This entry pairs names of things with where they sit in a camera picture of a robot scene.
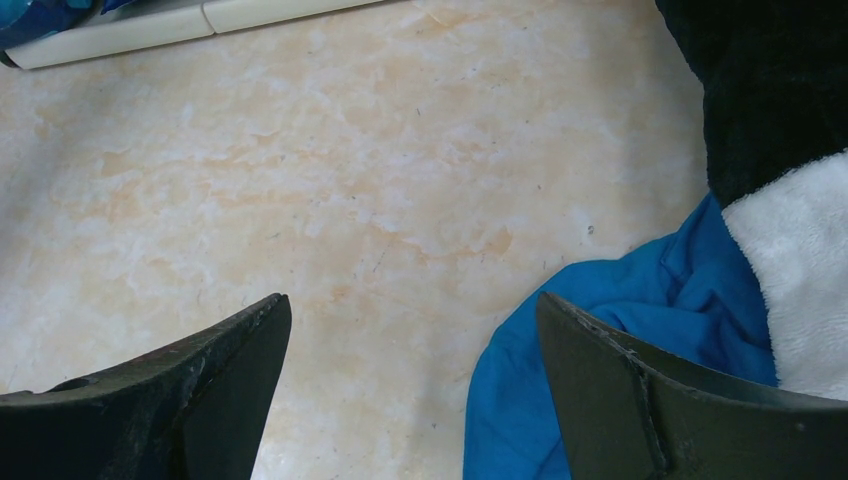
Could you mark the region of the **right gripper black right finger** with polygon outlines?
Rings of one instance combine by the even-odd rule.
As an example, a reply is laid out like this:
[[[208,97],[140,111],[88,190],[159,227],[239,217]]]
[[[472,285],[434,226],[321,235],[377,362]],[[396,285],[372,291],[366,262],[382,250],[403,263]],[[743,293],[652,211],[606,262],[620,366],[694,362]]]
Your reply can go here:
[[[536,320],[573,478],[846,477],[845,402],[703,367],[550,293]]]

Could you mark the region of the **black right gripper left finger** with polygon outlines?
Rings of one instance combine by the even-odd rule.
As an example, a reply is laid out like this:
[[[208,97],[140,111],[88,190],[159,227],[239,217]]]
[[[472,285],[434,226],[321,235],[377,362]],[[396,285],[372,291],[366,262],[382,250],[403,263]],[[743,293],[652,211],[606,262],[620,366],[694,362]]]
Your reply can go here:
[[[47,391],[1,398],[5,479],[247,479],[290,338],[287,296]]]

